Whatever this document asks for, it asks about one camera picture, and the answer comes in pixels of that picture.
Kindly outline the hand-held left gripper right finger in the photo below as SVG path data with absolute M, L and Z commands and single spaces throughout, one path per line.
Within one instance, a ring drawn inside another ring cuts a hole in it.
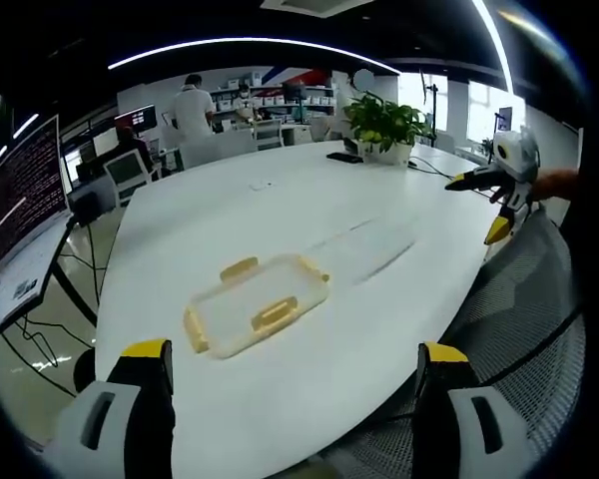
M 411 427 L 414 478 L 523 478 L 533 464 L 526 421 L 448 345 L 418 345 Z

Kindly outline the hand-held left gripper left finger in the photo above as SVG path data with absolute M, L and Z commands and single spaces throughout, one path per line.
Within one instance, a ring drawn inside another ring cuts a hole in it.
M 171 478 L 172 342 L 128 346 L 65 408 L 44 460 L 61 478 Z

